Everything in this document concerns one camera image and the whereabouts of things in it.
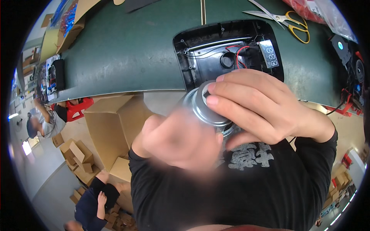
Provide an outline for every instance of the black t-shirt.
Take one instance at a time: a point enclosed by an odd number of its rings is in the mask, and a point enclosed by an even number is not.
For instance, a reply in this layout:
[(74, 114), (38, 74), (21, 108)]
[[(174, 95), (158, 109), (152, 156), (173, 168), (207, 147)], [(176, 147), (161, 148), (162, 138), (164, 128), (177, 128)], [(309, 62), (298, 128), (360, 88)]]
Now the black t-shirt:
[(98, 200), (94, 196), (92, 188), (83, 193), (75, 207), (74, 218), (82, 224), (85, 231), (100, 231), (107, 223), (106, 220), (99, 219), (96, 214), (98, 212)]
[(298, 137), (276, 145), (249, 143), (225, 153), (217, 180), (197, 183), (183, 170), (160, 170), (129, 152), (134, 217), (140, 231), (251, 224), (309, 230), (330, 184), (337, 132), (325, 143)]

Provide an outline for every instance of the green work table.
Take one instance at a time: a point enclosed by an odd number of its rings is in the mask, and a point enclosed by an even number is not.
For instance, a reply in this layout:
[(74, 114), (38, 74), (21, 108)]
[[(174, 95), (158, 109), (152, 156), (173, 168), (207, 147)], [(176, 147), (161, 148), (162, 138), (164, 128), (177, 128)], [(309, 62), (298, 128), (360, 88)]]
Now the green work table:
[[(291, 8), (283, 1), (258, 0), (271, 13), (284, 15)], [(201, 25), (199, 0), (161, 0), (132, 13), (125, 4), (108, 1), (88, 20), (65, 60), (66, 89), (53, 102), (118, 92), (184, 89), (172, 39)], [(261, 19), (242, 13), (259, 10), (247, 0), (206, 1), (206, 23)], [(340, 87), (328, 52), (329, 29), (307, 21), (311, 40), (299, 42), (285, 27), (266, 20), (277, 39), (284, 82), (298, 99), (336, 107)]]

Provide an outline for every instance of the grey t-shirt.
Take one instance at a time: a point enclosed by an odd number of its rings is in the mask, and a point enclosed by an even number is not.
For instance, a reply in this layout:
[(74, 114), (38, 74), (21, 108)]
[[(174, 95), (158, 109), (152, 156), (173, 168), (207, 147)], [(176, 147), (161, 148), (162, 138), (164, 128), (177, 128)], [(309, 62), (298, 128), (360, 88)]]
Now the grey t-shirt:
[(45, 121), (44, 115), (40, 115), (39, 122), (43, 124), (44, 137), (50, 138), (56, 136), (65, 126), (64, 120), (62, 120), (55, 111), (48, 111), (50, 115), (50, 123)]

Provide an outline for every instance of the yellow scissor handle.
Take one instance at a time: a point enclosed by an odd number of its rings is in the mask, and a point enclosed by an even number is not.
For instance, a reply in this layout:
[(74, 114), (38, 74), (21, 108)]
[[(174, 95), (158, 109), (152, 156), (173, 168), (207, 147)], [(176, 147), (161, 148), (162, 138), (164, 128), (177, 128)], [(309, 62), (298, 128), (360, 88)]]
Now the yellow scissor handle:
[[(289, 20), (292, 20), (293, 22), (295, 22), (295, 23), (297, 23), (298, 25), (301, 25), (301, 26), (303, 26), (305, 29), (302, 29), (302, 28), (299, 28), (299, 27), (296, 27), (296, 26), (293, 26), (293, 25), (291, 25), (291, 24), (289, 24), (289, 31), (299, 40), (299, 41), (301, 41), (302, 43), (305, 43), (305, 44), (307, 44), (307, 43), (309, 43), (309, 41), (310, 41), (310, 33), (308, 32), (308, 26), (307, 26), (307, 23), (306, 23), (306, 21), (305, 21), (305, 19), (304, 18), (302, 18), (302, 20), (303, 20), (303, 23), (301, 23), (301, 22), (299, 22), (299, 21), (297, 21), (297, 20), (294, 20), (294, 19), (292, 19), (290, 16), (289, 16), (289, 13), (291, 13), (291, 12), (294, 12), (295, 13), (295, 11), (288, 11), (286, 14), (285, 14), (285, 16), (286, 16), (286, 18), (287, 19), (289, 19)], [(293, 29), (296, 29), (296, 30), (299, 30), (299, 31), (303, 31), (303, 32), (306, 32), (306, 34), (307, 34), (307, 41), (305, 42), (305, 41), (303, 41), (302, 39), (300, 39), (295, 33), (294, 33), (294, 31), (293, 31)]]

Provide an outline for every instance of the scissors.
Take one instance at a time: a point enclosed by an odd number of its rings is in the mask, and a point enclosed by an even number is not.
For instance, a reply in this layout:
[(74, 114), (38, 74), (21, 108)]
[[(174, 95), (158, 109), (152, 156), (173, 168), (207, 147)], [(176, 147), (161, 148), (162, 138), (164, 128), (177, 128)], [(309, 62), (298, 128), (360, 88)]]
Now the scissors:
[[(304, 18), (302, 18), (303, 20), (303, 23), (299, 22), (299, 21), (296, 21), (294, 19), (292, 19), (290, 16), (289, 16), (289, 13), (292, 13), (295, 11), (288, 11), (285, 15), (275, 15), (275, 14), (271, 14), (268, 10), (266, 10), (263, 6), (261, 6), (259, 3), (255, 2), (254, 0), (249, 0), (251, 3), (253, 3), (254, 5), (258, 6), (261, 10), (263, 10), (264, 12), (262, 11), (254, 11), (254, 10), (249, 10), (249, 11), (243, 11), (243, 13), (247, 13), (247, 14), (251, 14), (251, 15), (255, 15), (255, 16), (258, 16), (258, 17), (262, 17), (262, 18), (267, 18), (267, 19), (271, 19), (271, 20), (274, 20), (276, 21), (282, 28), (284, 28), (280, 23), (282, 23), (283, 25), (285, 25), (286, 27), (288, 27), (289, 31), (293, 34), (294, 37), (296, 37), (300, 42), (302, 43), (305, 43), (307, 44), (309, 41), (310, 41), (310, 33), (308, 32), (308, 27), (307, 27), (307, 23), (306, 21), (304, 20)], [(293, 26), (287, 22), (285, 22), (285, 20), (289, 20), (291, 22), (294, 22), (300, 26), (302, 26), (304, 29), (302, 28), (299, 28), (299, 27), (296, 27), (296, 26)], [(296, 30), (299, 30), (299, 31), (302, 31), (302, 32), (305, 32), (307, 34), (307, 41), (303, 41), (302, 39), (300, 39), (293, 31), (293, 29), (296, 29)]]

